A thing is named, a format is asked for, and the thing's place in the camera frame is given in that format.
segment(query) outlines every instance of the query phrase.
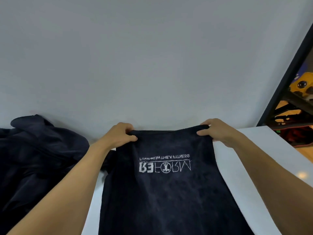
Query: person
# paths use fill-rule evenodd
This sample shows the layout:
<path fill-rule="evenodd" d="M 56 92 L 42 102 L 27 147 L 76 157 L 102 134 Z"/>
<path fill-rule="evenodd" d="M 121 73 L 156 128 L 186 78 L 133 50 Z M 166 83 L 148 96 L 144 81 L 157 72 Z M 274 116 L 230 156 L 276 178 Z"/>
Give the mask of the person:
<path fill-rule="evenodd" d="M 235 150 L 282 235 L 313 234 L 313 188 L 284 169 L 244 134 L 220 119 L 202 124 Z M 113 126 L 73 169 L 7 235 L 81 234 L 101 165 L 109 150 L 137 140 L 128 123 Z"/>

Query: dark navy towel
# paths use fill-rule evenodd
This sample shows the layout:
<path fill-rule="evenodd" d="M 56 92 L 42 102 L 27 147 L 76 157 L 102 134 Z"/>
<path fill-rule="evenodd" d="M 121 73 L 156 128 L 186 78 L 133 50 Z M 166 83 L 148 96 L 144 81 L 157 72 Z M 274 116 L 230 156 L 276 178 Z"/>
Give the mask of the dark navy towel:
<path fill-rule="evenodd" d="M 86 154 L 83 136 L 40 115 L 0 129 L 0 235 L 14 227 Z"/>
<path fill-rule="evenodd" d="M 99 235 L 252 235 L 223 180 L 212 138 L 195 126 L 132 131 L 105 179 Z"/>

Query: person's left arm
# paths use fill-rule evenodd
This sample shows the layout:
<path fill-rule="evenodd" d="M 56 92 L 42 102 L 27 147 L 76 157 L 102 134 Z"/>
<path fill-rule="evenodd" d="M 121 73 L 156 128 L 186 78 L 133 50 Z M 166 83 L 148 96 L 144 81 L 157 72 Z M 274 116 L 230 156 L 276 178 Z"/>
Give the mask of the person's left arm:
<path fill-rule="evenodd" d="M 133 129 L 127 123 L 113 126 L 7 235 L 81 234 L 101 165 L 112 148 L 137 140 L 126 134 Z"/>

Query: gray wall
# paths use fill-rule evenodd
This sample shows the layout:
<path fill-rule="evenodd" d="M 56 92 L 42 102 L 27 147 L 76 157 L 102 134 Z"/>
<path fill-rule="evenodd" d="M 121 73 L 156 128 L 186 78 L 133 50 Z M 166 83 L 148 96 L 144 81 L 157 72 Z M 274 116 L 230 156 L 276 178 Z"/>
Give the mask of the gray wall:
<path fill-rule="evenodd" d="M 92 140 L 119 121 L 254 126 L 313 0 L 0 0 L 0 127 L 41 114 Z"/>

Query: table top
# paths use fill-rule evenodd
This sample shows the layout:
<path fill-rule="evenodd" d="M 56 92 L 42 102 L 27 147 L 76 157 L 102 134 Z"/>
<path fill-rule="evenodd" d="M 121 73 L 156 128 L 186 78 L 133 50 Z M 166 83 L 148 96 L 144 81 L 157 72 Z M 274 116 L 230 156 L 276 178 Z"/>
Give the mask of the table top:
<path fill-rule="evenodd" d="M 307 177 L 303 181 L 313 186 L 313 164 L 269 127 L 239 131 L 294 175 L 306 173 Z M 214 142 L 213 146 L 218 168 L 254 234 L 281 235 L 235 151 L 221 142 Z M 98 176 L 82 235 L 98 234 L 105 176 L 103 172 Z"/>

